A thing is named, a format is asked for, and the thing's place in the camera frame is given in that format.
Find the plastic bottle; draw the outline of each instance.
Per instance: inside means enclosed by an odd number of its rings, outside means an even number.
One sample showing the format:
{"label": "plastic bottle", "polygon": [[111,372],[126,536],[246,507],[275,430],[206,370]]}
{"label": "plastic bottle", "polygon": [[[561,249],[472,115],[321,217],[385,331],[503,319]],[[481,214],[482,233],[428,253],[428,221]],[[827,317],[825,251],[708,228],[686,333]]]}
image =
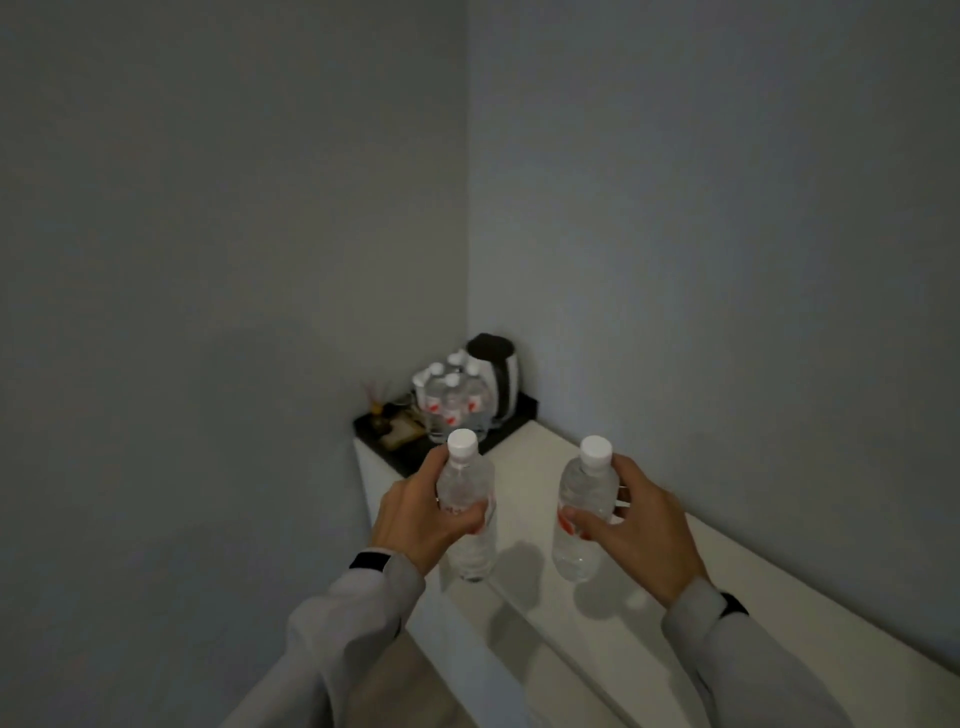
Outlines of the plastic bottle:
{"label": "plastic bottle", "polygon": [[446,358],[447,371],[454,374],[462,374],[467,366],[467,352],[458,349]]}
{"label": "plastic bottle", "polygon": [[446,438],[446,427],[444,418],[441,414],[443,406],[444,392],[446,384],[444,383],[444,365],[435,361],[430,365],[430,378],[423,388],[423,400],[426,404],[424,417],[426,418],[426,433],[430,442],[441,443]]}
{"label": "plastic bottle", "polygon": [[477,449],[477,436],[457,429],[446,440],[450,457],[437,480],[437,499],[448,513],[461,513],[478,500],[487,499],[487,517],[479,531],[463,536],[446,557],[457,574],[467,581],[482,581],[496,561],[496,498],[493,463]]}
{"label": "plastic bottle", "polygon": [[590,579],[600,566],[600,546],[568,521],[560,509],[572,505],[609,521],[620,479],[611,467],[613,447],[597,435],[585,437],[579,457],[566,464],[560,478],[557,521],[553,528],[553,563],[567,581]]}
{"label": "plastic bottle", "polygon": [[464,394],[467,397],[467,427],[477,433],[477,440],[483,442],[493,419],[493,394],[480,377],[480,363],[473,359],[467,363]]}
{"label": "plastic bottle", "polygon": [[464,426],[467,418],[467,400],[464,398],[464,388],[460,375],[448,374],[444,377],[446,389],[440,405],[440,413],[444,419],[444,432],[448,435],[453,430]]}

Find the black wristband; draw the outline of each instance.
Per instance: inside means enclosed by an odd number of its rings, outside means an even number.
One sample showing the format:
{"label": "black wristband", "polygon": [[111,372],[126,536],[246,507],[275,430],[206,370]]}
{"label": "black wristband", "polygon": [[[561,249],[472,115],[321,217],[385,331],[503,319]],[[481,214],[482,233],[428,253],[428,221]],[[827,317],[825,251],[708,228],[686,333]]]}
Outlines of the black wristband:
{"label": "black wristband", "polygon": [[350,564],[350,569],[373,569],[383,572],[383,568],[390,561],[389,553],[380,553],[379,551],[360,551],[357,557]]}
{"label": "black wristband", "polygon": [[735,596],[727,594],[726,592],[721,592],[720,595],[727,600],[727,606],[724,608],[724,611],[720,614],[720,619],[724,618],[726,615],[731,615],[736,612],[747,615],[747,617],[750,616],[750,612],[747,611],[747,608],[743,606]]}

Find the gray sleeve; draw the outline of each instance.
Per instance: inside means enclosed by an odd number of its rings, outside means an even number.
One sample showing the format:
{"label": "gray sleeve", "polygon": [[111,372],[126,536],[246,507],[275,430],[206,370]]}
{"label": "gray sleeve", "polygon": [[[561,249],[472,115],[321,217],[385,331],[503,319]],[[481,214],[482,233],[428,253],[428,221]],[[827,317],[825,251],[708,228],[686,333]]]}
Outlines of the gray sleeve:
{"label": "gray sleeve", "polygon": [[741,613],[720,619],[726,606],[697,579],[662,624],[714,728],[852,726],[817,676],[758,623]]}
{"label": "gray sleeve", "polygon": [[287,623],[287,649],[223,728],[343,725],[350,690],[400,633],[426,586],[402,554],[372,548]]}

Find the white cabinet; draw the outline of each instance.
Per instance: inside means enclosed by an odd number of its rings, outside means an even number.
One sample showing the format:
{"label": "white cabinet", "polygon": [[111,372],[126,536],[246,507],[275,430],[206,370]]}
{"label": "white cabinet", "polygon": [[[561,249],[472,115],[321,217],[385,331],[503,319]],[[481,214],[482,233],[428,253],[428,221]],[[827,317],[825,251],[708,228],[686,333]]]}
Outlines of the white cabinet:
{"label": "white cabinet", "polygon": [[[355,441],[371,518],[399,478]],[[424,654],[481,728],[705,728],[692,685],[660,633],[663,610],[605,556],[573,585],[550,562],[557,484],[577,448],[530,422],[494,448],[497,546],[469,585],[443,564],[410,622]],[[785,571],[688,517],[713,581],[824,681],[854,725],[960,725],[960,677]]]}

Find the left hand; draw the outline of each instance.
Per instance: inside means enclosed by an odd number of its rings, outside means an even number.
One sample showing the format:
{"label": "left hand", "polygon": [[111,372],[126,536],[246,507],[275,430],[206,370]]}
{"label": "left hand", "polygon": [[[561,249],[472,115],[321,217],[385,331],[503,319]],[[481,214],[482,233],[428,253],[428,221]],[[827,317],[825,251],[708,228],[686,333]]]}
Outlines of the left hand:
{"label": "left hand", "polygon": [[457,539],[483,525],[487,514],[485,500],[456,516],[440,510],[437,479],[447,456],[446,445],[433,448],[413,476],[394,483],[380,499],[373,524],[370,545],[402,553],[423,576]]}

